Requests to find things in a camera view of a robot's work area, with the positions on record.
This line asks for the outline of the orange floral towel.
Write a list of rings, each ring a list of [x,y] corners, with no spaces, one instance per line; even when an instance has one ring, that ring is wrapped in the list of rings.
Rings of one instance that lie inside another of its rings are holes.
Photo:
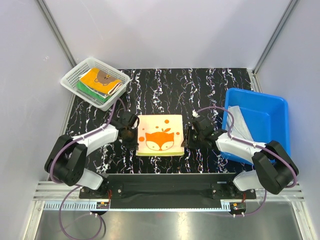
[[[139,115],[137,130],[140,157],[182,156],[185,148],[183,116],[181,114]]]

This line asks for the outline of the grey white towel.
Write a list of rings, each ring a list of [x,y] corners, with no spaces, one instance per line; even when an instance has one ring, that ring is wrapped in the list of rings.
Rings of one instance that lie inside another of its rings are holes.
[[[229,106],[228,111],[230,113],[227,113],[227,120],[226,120],[226,130],[230,131],[230,135],[233,138],[228,137],[230,142],[235,145],[235,144],[244,144],[247,146],[248,144],[243,143],[241,141],[235,140],[235,138],[240,139],[242,141],[251,143],[251,144],[257,144],[258,146],[265,147],[266,144],[263,142],[254,142],[253,137],[249,131],[249,128],[247,127],[246,121],[243,117],[243,114],[241,112],[241,109],[238,105],[236,106]]]

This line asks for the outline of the brown yellow towel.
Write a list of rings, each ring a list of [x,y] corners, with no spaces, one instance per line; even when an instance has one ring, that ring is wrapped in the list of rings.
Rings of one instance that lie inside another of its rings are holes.
[[[108,96],[113,95],[123,85],[120,79],[96,67],[82,74],[79,80],[90,89]]]

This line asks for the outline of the green microfiber towel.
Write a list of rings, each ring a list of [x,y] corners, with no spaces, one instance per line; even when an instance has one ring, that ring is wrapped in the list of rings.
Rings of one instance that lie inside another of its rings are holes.
[[[85,83],[83,83],[81,80],[79,80],[76,84],[76,87],[81,90],[82,92],[90,95],[91,97],[93,97],[96,100],[99,100],[100,102],[105,103],[107,100],[110,99],[110,97],[104,99],[102,97],[100,97],[99,95],[91,92],[90,90],[88,90],[86,87],[90,87],[93,88],[99,92],[102,92],[104,94],[108,94],[108,95],[113,95],[117,92],[117,90],[119,90],[121,87],[123,86],[123,83],[121,80],[117,79],[115,81],[112,81],[111,83],[107,83],[107,84],[102,84],[102,83],[98,83],[98,82],[92,82],[91,85],[87,85]]]

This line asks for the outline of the blue white patterned towel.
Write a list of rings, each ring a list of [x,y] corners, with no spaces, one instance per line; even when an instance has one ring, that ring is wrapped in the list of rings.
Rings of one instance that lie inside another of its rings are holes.
[[[88,90],[90,90],[91,92],[95,93],[96,95],[100,96],[100,97],[103,98],[103,99],[106,99],[106,98],[111,97],[111,95],[106,94],[106,93],[103,93],[103,92],[100,92],[100,91],[97,91],[97,90],[95,90],[95,89],[93,89],[93,88],[91,88],[91,87],[86,86],[86,88],[87,88]]]

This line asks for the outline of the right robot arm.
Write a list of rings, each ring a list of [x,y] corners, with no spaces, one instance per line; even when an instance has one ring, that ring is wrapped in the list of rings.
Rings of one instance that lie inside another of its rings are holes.
[[[227,185],[228,195],[235,199],[251,189],[265,189],[277,195],[283,189],[297,184],[299,170],[279,142],[272,140],[263,143],[237,138],[227,130],[215,130],[203,116],[193,118],[181,146],[189,149],[212,149],[251,163],[253,170],[237,174]]]

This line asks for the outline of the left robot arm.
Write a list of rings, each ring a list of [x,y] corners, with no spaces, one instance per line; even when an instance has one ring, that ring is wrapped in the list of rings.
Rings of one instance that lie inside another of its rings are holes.
[[[53,182],[69,187],[82,186],[97,198],[110,197],[112,189],[106,177],[86,168],[87,157],[104,145],[120,141],[126,148],[138,148],[138,126],[135,114],[125,111],[100,127],[78,136],[61,135],[44,165]]]

